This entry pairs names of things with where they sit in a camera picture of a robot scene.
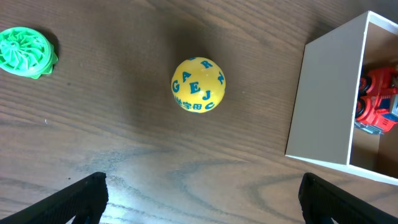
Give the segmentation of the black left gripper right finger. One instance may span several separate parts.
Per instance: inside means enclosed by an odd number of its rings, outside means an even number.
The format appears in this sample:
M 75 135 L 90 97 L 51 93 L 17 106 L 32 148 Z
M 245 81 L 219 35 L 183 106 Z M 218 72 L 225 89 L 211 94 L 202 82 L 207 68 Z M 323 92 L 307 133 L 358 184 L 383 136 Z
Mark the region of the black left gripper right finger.
M 306 224 L 397 224 L 396 217 L 383 212 L 311 172 L 303 175 L 298 199 Z

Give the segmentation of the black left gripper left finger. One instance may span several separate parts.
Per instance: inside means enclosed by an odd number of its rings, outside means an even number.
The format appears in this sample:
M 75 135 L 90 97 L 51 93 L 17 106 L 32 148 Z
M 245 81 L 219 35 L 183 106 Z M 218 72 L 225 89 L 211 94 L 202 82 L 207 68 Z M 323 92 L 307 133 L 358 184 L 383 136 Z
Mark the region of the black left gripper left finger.
M 1 220 L 2 224 L 99 223 L 108 202 L 106 174 L 95 172 Z

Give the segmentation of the red toy truck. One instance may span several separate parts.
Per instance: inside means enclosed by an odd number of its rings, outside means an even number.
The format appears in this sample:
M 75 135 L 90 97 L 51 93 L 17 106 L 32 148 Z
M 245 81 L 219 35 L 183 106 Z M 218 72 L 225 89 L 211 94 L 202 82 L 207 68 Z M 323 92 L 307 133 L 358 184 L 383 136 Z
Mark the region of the red toy truck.
M 368 71 L 359 81 L 354 126 L 368 134 L 382 135 L 397 124 L 397 69 Z

